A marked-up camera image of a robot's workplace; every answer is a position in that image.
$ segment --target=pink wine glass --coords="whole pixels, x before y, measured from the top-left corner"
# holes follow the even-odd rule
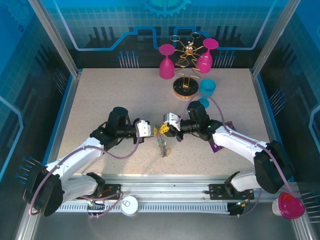
[[[171,44],[163,44],[159,48],[159,52],[162,55],[165,55],[165,59],[163,59],[159,66],[159,75],[163,79],[172,79],[175,75],[175,64],[174,62],[168,57],[175,52],[175,47]]]
[[[203,46],[205,46],[208,50],[198,58],[196,66],[200,69],[200,73],[207,74],[210,72],[213,63],[210,50],[217,49],[219,47],[219,43],[212,38],[206,38],[203,41]]]

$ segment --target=gear graphic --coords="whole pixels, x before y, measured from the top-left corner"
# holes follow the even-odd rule
[[[181,10],[186,9],[186,5],[191,3],[191,0],[141,0],[144,10],[149,10],[150,14],[155,14],[157,17],[162,15],[173,17],[174,14],[180,14]]]
[[[30,5],[27,0],[0,0],[0,4],[7,7],[12,17],[20,24],[29,18]]]

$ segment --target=metal pole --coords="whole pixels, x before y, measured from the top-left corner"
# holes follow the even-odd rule
[[[283,30],[290,21],[299,3],[300,0],[289,0],[286,6],[284,7],[278,21],[276,22],[268,40],[266,41],[260,55],[258,56],[252,68],[252,74],[254,77],[256,77],[260,73],[262,67],[266,63],[269,55],[274,49],[277,41],[279,40]]]
[[[28,0],[31,7],[33,8],[36,16],[40,20],[44,30],[48,34],[49,38],[51,39],[53,45],[55,46],[56,50],[58,51],[59,55],[61,56],[64,64],[68,68],[69,72],[73,77],[78,76],[78,68],[72,59],[64,41],[62,40],[58,30],[56,29],[53,21],[51,20],[45,6],[42,4],[41,1],[37,0]]]

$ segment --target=black bracket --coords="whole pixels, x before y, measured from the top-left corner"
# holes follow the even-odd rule
[[[118,200],[121,195],[121,185],[120,184],[105,184],[104,185],[104,191],[101,193],[99,198],[107,197],[116,193],[119,193],[116,196],[108,198],[108,200]],[[104,203],[96,203],[95,201],[88,202],[86,210],[91,211],[90,214],[98,214],[98,212],[94,211],[100,211],[105,210],[105,204]]]
[[[246,200],[248,196],[250,200],[255,199],[252,189],[248,189],[245,192],[235,191],[233,196],[230,196],[224,184],[209,184],[209,191],[205,191],[205,193],[210,195],[210,200]]]

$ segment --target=blue edge trim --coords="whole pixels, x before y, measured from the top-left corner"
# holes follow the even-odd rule
[[[264,100],[265,105],[266,105],[266,109],[267,109],[268,114],[270,116],[270,120],[271,120],[271,124],[272,124],[273,130],[274,130],[275,138],[279,143],[281,143],[283,145],[282,140],[281,140],[281,136],[280,136],[280,133],[279,133],[279,130],[278,130],[278,126],[277,126],[277,123],[276,123],[276,119],[275,119],[274,114],[272,112],[272,109],[271,109],[271,106],[270,106],[270,103],[269,103],[269,99],[268,99],[268,96],[267,96],[267,92],[266,92],[266,89],[265,89],[265,85],[262,82],[262,78],[261,78],[260,73],[257,75],[257,79],[258,79],[258,82],[259,82],[259,85],[260,85],[260,88],[261,88],[261,92],[262,92],[262,95],[263,95],[263,100]],[[291,177],[288,180],[288,182],[294,182],[294,181],[295,181],[294,177]]]
[[[61,121],[62,112],[63,112],[63,110],[65,108],[65,104],[66,104],[66,101],[67,101],[67,97],[68,97],[68,94],[69,94],[69,90],[70,90],[70,86],[71,86],[72,81],[73,81],[73,76],[70,74],[68,83],[67,83],[65,91],[64,91],[64,95],[63,95],[63,99],[62,99],[62,102],[61,102],[61,106],[60,106],[58,115],[56,116],[55,124],[54,124],[53,130],[52,130],[52,133],[51,133],[51,137],[50,137],[50,140],[49,140],[49,143],[48,143],[48,147],[46,148],[46,151],[45,151],[45,155],[44,155],[43,162],[42,162],[43,166],[45,166],[48,163],[49,155],[50,155],[52,146],[54,144],[55,136],[57,134],[58,126],[59,126],[59,123]]]

